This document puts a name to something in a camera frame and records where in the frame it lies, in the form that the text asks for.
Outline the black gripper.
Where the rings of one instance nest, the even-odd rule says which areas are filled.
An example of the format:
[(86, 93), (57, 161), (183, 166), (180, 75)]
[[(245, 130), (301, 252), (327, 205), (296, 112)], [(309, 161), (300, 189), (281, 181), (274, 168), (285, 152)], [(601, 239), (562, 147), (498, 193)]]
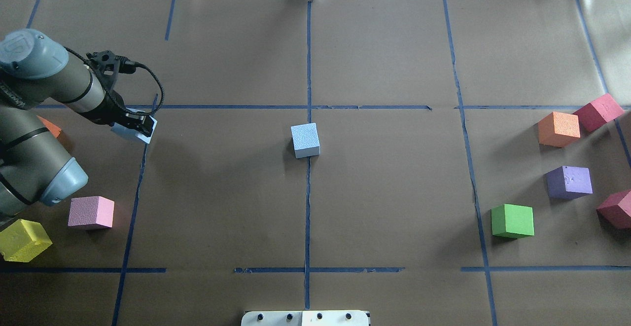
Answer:
[[(118, 74), (134, 74), (138, 68), (142, 68), (153, 75), (153, 71), (148, 66), (131, 61), (125, 56), (119, 56), (110, 50), (87, 53), (86, 58), (74, 53), (83, 61), (90, 72), (90, 85), (85, 92), (74, 102), (74, 111), (84, 118), (99, 125), (113, 126), (115, 122), (128, 126), (131, 121), (128, 115), (151, 115), (153, 111), (134, 112), (127, 108), (124, 99), (113, 87), (116, 84)], [(79, 102), (88, 99), (88, 95), (96, 95), (96, 106), (90, 104), (88, 111), (79, 111)]]

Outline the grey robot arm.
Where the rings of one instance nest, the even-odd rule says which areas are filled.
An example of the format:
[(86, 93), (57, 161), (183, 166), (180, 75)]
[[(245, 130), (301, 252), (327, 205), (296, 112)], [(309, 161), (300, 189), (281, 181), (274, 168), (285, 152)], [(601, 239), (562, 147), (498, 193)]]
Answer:
[(127, 108), (114, 90), (119, 74), (142, 63), (110, 50), (86, 56), (35, 29), (18, 29), (1, 41), (0, 214), (12, 221), (36, 202), (56, 205), (84, 187), (87, 173), (33, 112), (53, 99), (97, 125), (122, 129), (145, 143), (155, 130), (154, 114)]

